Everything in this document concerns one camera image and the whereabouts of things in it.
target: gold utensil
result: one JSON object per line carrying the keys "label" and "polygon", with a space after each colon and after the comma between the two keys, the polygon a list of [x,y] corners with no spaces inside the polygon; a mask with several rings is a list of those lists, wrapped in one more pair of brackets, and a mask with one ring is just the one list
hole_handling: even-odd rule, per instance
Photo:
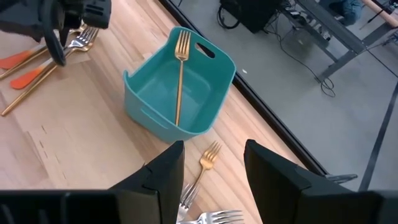
{"label": "gold utensil", "polygon": [[[85,25],[81,26],[79,29],[70,30],[69,35],[74,34],[76,32],[82,32],[83,27],[85,27]],[[0,67],[8,69],[6,72],[4,72],[3,74],[0,75],[0,80],[12,75],[14,72],[16,72],[22,66],[31,62],[33,59],[42,55],[46,51],[48,51],[48,48],[46,45],[38,45],[36,47],[33,47],[30,50],[25,50],[21,53],[15,54],[8,58],[0,59]]]}
{"label": "gold utensil", "polygon": [[181,99],[182,99],[182,75],[183,75],[183,62],[188,60],[190,48],[191,33],[186,30],[181,30],[175,46],[175,57],[180,60],[180,76],[178,77],[178,90],[177,90],[177,108],[175,109],[175,125],[180,124],[181,113]]}
{"label": "gold utensil", "polygon": [[196,188],[199,184],[200,179],[203,177],[203,174],[206,170],[210,170],[214,166],[214,162],[217,159],[217,154],[221,149],[221,144],[214,141],[210,147],[203,153],[200,158],[201,172],[195,183],[193,184],[193,188]]}
{"label": "gold utensil", "polygon": [[[79,50],[82,52],[87,52],[93,46],[93,42],[97,36],[98,29],[87,27],[79,36],[72,40],[71,44],[64,50],[65,57],[71,55],[74,51]],[[21,93],[2,113],[1,116],[7,115],[12,111],[19,103],[21,103],[29,94],[31,94],[57,67],[57,64],[51,59],[51,62],[43,69],[42,73],[39,75],[28,89]]]}

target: black strip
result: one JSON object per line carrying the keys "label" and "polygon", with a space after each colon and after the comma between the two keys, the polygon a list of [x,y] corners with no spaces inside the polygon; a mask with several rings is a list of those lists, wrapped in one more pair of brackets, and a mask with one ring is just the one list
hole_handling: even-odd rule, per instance
{"label": "black strip", "polygon": [[394,92],[392,92],[390,104],[388,105],[386,115],[384,116],[383,122],[381,123],[381,127],[379,130],[379,134],[377,135],[376,142],[374,143],[373,150],[371,153],[371,157],[369,158],[368,166],[366,167],[365,173],[363,175],[361,185],[359,186],[359,191],[368,190],[369,185],[372,180],[374,167],[376,166],[377,158],[379,157],[379,152],[381,148],[381,144],[383,143],[384,136],[386,135],[387,127],[391,119],[392,110],[396,104],[396,99],[398,95],[398,83]]}
{"label": "black strip", "polygon": [[[177,22],[184,27],[194,30],[202,37],[206,38],[198,28],[184,15],[182,11],[171,0],[159,0],[162,5],[174,16]],[[276,134],[286,143],[287,147],[300,159],[305,167],[318,175],[329,174],[326,169],[311,155],[303,144],[290,132],[275,113],[263,102],[263,100],[253,91],[250,85],[236,72],[233,84],[248,100],[260,116],[270,125]]]}

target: bin handle cutout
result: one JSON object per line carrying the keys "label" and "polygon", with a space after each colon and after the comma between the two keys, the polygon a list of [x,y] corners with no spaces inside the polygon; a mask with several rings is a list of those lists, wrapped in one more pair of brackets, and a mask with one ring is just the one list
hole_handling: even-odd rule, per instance
{"label": "bin handle cutout", "polygon": [[151,120],[153,120],[155,123],[157,123],[158,125],[160,125],[162,128],[164,129],[168,129],[168,125],[167,122],[164,121],[163,118],[161,118],[158,114],[156,114],[153,111],[148,110],[148,108],[143,107],[141,108],[141,111],[148,116],[148,118],[150,118]]}
{"label": "bin handle cutout", "polygon": [[210,49],[205,47],[203,44],[196,42],[195,43],[195,48],[202,54],[206,55],[208,58],[214,59],[216,57],[216,54],[212,52]]}

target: cutlery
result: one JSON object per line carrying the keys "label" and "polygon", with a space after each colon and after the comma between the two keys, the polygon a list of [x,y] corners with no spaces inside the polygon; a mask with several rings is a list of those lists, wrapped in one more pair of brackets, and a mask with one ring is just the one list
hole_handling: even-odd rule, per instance
{"label": "cutlery", "polygon": [[221,144],[214,141],[211,143],[210,147],[203,153],[199,162],[201,165],[201,172],[195,183],[193,184],[193,188],[196,188],[199,184],[200,179],[203,177],[203,174],[206,170],[210,170],[214,166],[214,162],[217,159],[217,154],[221,149]]}
{"label": "cutlery", "polygon": [[243,224],[243,214],[240,210],[225,210],[220,212],[202,213],[198,220],[179,222],[178,224]]}
{"label": "cutlery", "polygon": [[[65,57],[68,57],[76,50],[87,52],[93,46],[93,42],[97,36],[98,29],[87,27],[79,36],[72,40],[71,44],[66,47],[64,50]],[[13,110],[19,103],[21,103],[29,94],[31,94],[51,73],[57,68],[57,64],[51,59],[45,62],[45,68],[41,69],[41,72],[37,74],[35,77],[38,79],[34,80],[34,82],[26,89],[23,93],[21,93],[2,113],[1,116],[7,115],[11,110]]]}
{"label": "cutlery", "polygon": [[[73,29],[69,32],[69,35],[74,34],[76,32],[83,31],[83,26],[79,29]],[[8,58],[0,59],[0,68],[8,69],[6,72],[0,75],[0,80],[8,77],[13,74],[15,71],[20,69],[22,66],[31,62],[33,59],[42,55],[44,52],[48,51],[46,45],[38,45],[33,47],[30,50],[25,50],[21,53],[15,54]]]}
{"label": "cutlery", "polygon": [[184,220],[187,216],[193,200],[198,195],[198,191],[199,189],[193,188],[192,184],[188,184],[184,187],[181,193],[180,205],[178,206],[177,222]]}
{"label": "cutlery", "polygon": [[178,77],[177,90],[177,108],[175,109],[175,125],[180,124],[181,100],[182,100],[182,76],[183,76],[183,62],[188,60],[190,48],[191,33],[186,30],[181,30],[180,35],[175,46],[175,57],[180,60],[180,75]]}

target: orange handle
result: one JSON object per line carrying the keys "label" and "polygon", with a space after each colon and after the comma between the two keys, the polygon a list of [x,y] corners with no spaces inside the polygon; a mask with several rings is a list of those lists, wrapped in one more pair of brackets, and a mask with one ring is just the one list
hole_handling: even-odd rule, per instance
{"label": "orange handle", "polygon": [[43,71],[50,67],[50,64],[53,63],[52,58],[45,61],[43,64],[39,65],[37,68],[32,71],[25,73],[24,75],[11,80],[10,86],[13,89],[20,90],[29,85],[36,77],[38,77]]}
{"label": "orange handle", "polygon": [[13,55],[13,56],[0,59],[0,68],[10,69],[10,68],[16,66],[18,63],[33,56],[33,54],[37,54],[39,51],[42,50],[43,47],[44,47],[43,45],[38,45],[30,50],[25,50],[21,53]]}

